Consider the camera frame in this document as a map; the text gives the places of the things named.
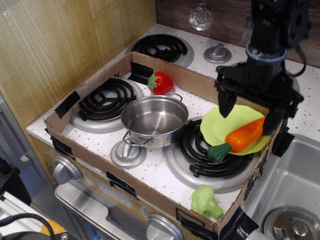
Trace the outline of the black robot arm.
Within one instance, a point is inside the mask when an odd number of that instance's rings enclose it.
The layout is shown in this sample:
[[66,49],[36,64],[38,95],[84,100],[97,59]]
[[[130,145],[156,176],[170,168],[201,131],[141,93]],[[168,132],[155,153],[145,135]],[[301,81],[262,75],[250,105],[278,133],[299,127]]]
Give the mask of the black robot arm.
[[253,30],[246,45],[247,60],[236,66],[219,66],[215,80],[219,111],[227,117],[238,97],[269,109],[263,134],[270,135],[284,119],[296,115],[304,98],[294,88],[294,78],[302,75],[286,70],[288,50],[295,50],[307,64],[301,41],[309,38],[312,23],[308,0],[253,0]]

